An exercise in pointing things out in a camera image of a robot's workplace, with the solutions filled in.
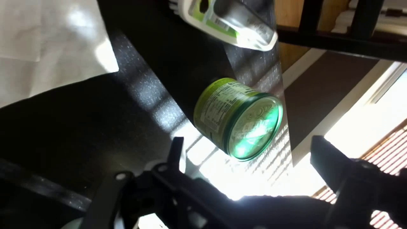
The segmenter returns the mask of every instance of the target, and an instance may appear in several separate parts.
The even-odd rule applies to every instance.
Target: black table
[[[270,2],[246,4],[273,22]],[[258,52],[216,41],[175,16],[165,0],[99,0],[99,6],[119,71],[0,109],[0,159],[24,169],[2,170],[12,174],[2,175],[8,183],[22,186],[36,174],[86,201],[106,173],[139,173],[147,161],[164,159],[169,131],[191,117],[197,97],[216,77],[236,77],[283,100],[275,48]],[[170,108],[158,109],[164,103]],[[286,118],[282,128],[287,136]],[[7,200],[5,209],[12,205]]]

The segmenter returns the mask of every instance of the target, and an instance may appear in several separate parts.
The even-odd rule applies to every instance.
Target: black surface
[[[277,27],[281,42],[298,46],[330,49],[364,57],[407,61],[407,43],[403,41],[359,39],[338,33],[301,33],[296,28]]]
[[[116,172],[108,175],[87,207],[80,229],[113,229],[124,188],[132,177],[133,174],[129,172]]]
[[[358,0],[349,36],[368,39],[376,27],[384,0]]]
[[[2,108],[0,156],[87,197],[108,172],[164,158],[166,132],[113,76]]]
[[[303,0],[298,30],[302,33],[314,33],[321,13],[322,0]]]
[[[286,90],[291,147],[345,97],[377,60],[325,52]],[[303,155],[292,155],[293,163]]]
[[[99,2],[110,38],[116,32],[125,34],[189,119],[197,98],[212,80],[233,76],[222,42],[184,23],[167,1]]]
[[[3,181],[0,189],[1,229],[55,229],[82,216],[77,210]]]

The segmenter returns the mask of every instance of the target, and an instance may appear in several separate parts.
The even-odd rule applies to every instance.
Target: white cloth
[[[38,61],[40,0],[0,0],[0,57]]]
[[[31,24],[30,28],[40,29],[40,55],[38,61],[15,60],[5,58],[0,49],[0,107],[57,86],[118,70],[95,0],[16,1],[21,4],[20,9],[24,9],[22,5],[29,1],[40,2],[40,27],[33,23],[36,27]],[[20,16],[21,20],[24,16],[35,18],[26,14]]]

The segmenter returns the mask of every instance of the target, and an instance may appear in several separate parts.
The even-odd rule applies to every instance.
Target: black metal frame
[[[311,164],[336,193],[336,202],[296,197],[244,197],[231,201],[202,179],[178,170],[183,139],[175,137],[166,163],[133,177],[114,173],[105,179],[82,220],[81,229],[113,229],[120,219],[133,228],[142,215],[155,212],[169,228],[371,228],[373,210],[387,211],[407,226],[407,177],[381,173],[364,160],[352,160],[315,136]]]
[[[317,32],[322,0],[303,0],[298,28],[277,25],[281,42],[362,55],[394,61],[407,61],[407,43],[375,38],[373,28],[384,0],[358,0],[347,34]]]

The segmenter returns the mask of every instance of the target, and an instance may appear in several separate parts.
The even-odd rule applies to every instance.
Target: green glass jar
[[[279,130],[282,112],[275,97],[222,77],[200,94],[193,123],[230,156],[251,160],[270,146]]]

